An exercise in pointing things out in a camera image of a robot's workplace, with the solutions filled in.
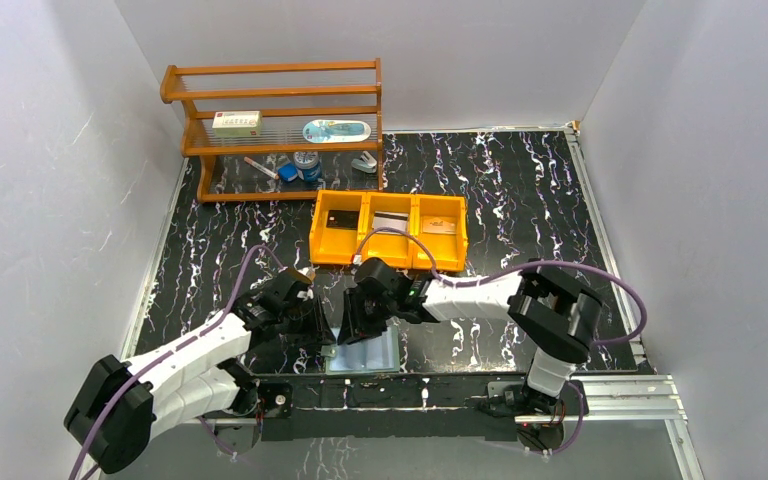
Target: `orange bin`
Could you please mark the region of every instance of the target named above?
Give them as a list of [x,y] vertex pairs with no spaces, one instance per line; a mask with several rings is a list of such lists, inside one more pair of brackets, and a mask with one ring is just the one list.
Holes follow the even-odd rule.
[[[351,221],[340,225],[334,221],[337,217],[352,220],[349,212],[358,212],[356,229]],[[310,230],[311,262],[350,265],[360,242],[374,228],[376,213],[397,219],[406,215],[406,230],[428,247],[439,270],[464,269],[468,239],[463,197],[379,192],[319,191]],[[422,249],[396,234],[373,235],[361,256],[363,260],[381,258],[396,268],[431,268]]]

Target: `blue lid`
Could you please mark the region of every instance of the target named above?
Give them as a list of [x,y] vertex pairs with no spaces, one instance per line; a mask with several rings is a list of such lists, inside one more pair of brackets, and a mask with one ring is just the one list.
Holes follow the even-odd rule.
[[299,171],[296,170],[296,166],[292,163],[288,163],[278,169],[278,176],[285,182],[292,182],[299,178]]

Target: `white box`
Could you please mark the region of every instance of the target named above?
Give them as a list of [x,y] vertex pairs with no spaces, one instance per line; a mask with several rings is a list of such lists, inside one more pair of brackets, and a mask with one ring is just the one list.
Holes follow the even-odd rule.
[[213,133],[219,138],[259,137],[260,112],[216,112]]

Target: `white wall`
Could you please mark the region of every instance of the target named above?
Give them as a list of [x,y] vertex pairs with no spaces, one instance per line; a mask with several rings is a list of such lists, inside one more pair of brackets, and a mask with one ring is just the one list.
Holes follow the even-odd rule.
[[116,0],[152,70],[381,57],[386,129],[581,119],[643,0]]
[[112,1],[0,0],[0,479],[67,476],[63,417],[121,349],[179,131]]
[[582,132],[707,478],[768,478],[768,2],[647,2]]

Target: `cable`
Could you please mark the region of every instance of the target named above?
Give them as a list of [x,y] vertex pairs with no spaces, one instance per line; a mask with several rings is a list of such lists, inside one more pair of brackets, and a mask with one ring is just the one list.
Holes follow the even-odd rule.
[[428,256],[428,259],[431,261],[431,275],[434,276],[437,280],[439,280],[442,284],[450,286],[450,287],[477,287],[483,283],[492,282],[493,280],[496,280],[498,278],[504,277],[505,275],[510,275],[512,273],[521,272],[525,270],[536,270],[540,267],[562,267],[562,268],[572,268],[574,270],[578,270],[581,272],[587,272],[592,273],[594,275],[597,275],[599,277],[602,277],[606,280],[609,280],[616,284],[618,287],[625,290],[628,295],[634,299],[634,303],[637,304],[637,308],[640,311],[640,321],[637,324],[637,327],[632,330],[629,334],[623,335],[622,337],[617,338],[609,338],[607,340],[596,340],[593,342],[593,345],[595,346],[610,346],[610,345],[617,345],[620,343],[628,342],[629,340],[637,337],[640,335],[640,332],[643,331],[643,329],[646,327],[646,324],[649,321],[649,314],[646,311],[646,305],[643,303],[643,299],[640,298],[640,295],[637,293],[637,291],[634,290],[634,288],[631,287],[628,283],[626,283],[624,280],[622,280],[619,277],[616,277],[614,275],[611,275],[610,273],[596,268],[591,267],[590,265],[582,265],[580,263],[573,263],[573,262],[565,262],[561,260],[536,260],[534,262],[527,262],[527,263],[521,263],[519,265],[506,268],[505,270],[502,270],[499,273],[494,273],[492,275],[478,278],[476,280],[467,280],[463,282],[456,282],[453,281],[447,277],[444,277],[443,275],[440,275],[440,273],[437,271],[437,262],[434,260],[434,256],[431,255],[431,251],[428,250],[428,247],[426,247],[421,241],[419,241],[418,238],[414,237],[413,235],[396,229],[392,227],[379,227],[376,229],[373,229],[371,232],[369,232],[366,237],[364,237],[363,240],[361,240],[360,245],[358,246],[357,252],[355,252],[355,255],[361,255],[361,252],[363,251],[363,246],[366,245],[366,242],[369,241],[369,238],[375,235],[376,233],[381,232],[390,232],[390,233],[398,233],[399,235],[403,235],[407,238],[409,238],[411,241],[413,241],[419,248],[422,249],[423,252],[425,252],[425,255]]
[[548,452],[544,450],[544,454],[548,453],[549,455],[554,455],[568,449],[570,445],[572,445],[572,443],[578,438],[578,434],[581,433],[581,426],[584,425],[584,395],[581,393],[581,390],[575,386],[574,383],[567,381],[566,386],[575,390],[576,395],[578,395],[578,421],[575,423],[575,430],[572,431],[572,435],[570,435],[570,438],[568,438],[566,442],[562,443],[560,447],[554,450],[549,450]]
[[237,451],[234,450],[234,447],[228,445],[221,438],[219,438],[219,436],[216,435],[216,432],[213,431],[213,429],[210,427],[210,424],[207,423],[207,420],[205,420],[204,417],[199,417],[199,422],[201,422],[202,426],[204,426],[204,429],[211,436],[211,438],[213,438],[213,443],[215,443],[220,450],[224,451],[228,455],[231,455],[231,458],[237,457]]
[[83,477],[81,477],[81,480],[90,480],[90,477],[93,476],[93,474],[98,470],[98,464],[96,463],[93,465],[93,468],[90,469],[89,472],[85,473]]
[[87,437],[86,439],[84,439],[84,443],[81,445],[81,451],[80,453],[78,453],[78,458],[75,459],[75,465],[72,467],[72,472],[69,474],[69,480],[76,480],[78,478],[78,472],[81,469],[81,465],[84,463],[84,459],[87,457],[87,454],[89,453],[90,445],[92,445],[93,440],[95,440],[96,435],[98,435],[98,431],[101,429],[101,425],[107,419],[108,415],[110,415],[110,412],[113,410],[113,407],[115,407],[116,404],[119,402],[119,399],[121,399],[122,396],[125,395],[125,392],[127,392],[135,383],[137,383],[137,380],[139,380],[140,377],[148,373],[149,370],[160,365],[164,360],[174,355],[175,352],[183,350],[184,348],[192,345],[193,342],[203,337],[206,333],[217,328],[219,325],[222,324],[223,321],[225,321],[225,317],[228,316],[228,313],[231,311],[231,307],[234,305],[234,300],[237,298],[237,295],[240,292],[240,285],[242,285],[243,283],[243,276],[246,273],[246,268],[248,267],[249,262],[251,262],[251,259],[254,257],[254,253],[260,250],[264,250],[267,253],[269,253],[272,256],[272,258],[275,260],[275,262],[278,264],[278,267],[284,268],[284,265],[281,263],[280,260],[278,260],[278,257],[275,256],[275,253],[272,250],[270,250],[269,247],[265,245],[256,245],[251,249],[249,249],[249,251],[246,253],[245,258],[243,258],[243,264],[242,264],[242,267],[240,268],[240,273],[237,274],[237,281],[234,283],[234,289],[231,291],[231,297],[228,299],[228,304],[225,305],[225,309],[222,310],[222,315],[219,317],[219,320],[217,320],[215,323],[205,328],[198,337],[191,337],[190,339],[178,345],[175,348],[175,350],[169,350],[167,352],[164,352],[162,355],[152,360],[148,365],[143,367],[142,370],[137,372],[135,375],[129,378],[124,384],[122,384],[121,387],[119,387],[119,390],[117,390],[116,393],[114,393],[113,396],[110,397],[110,400],[101,410],[101,413],[98,415],[98,418],[95,420],[95,423],[93,423],[92,428],[90,428],[89,433],[87,433]]

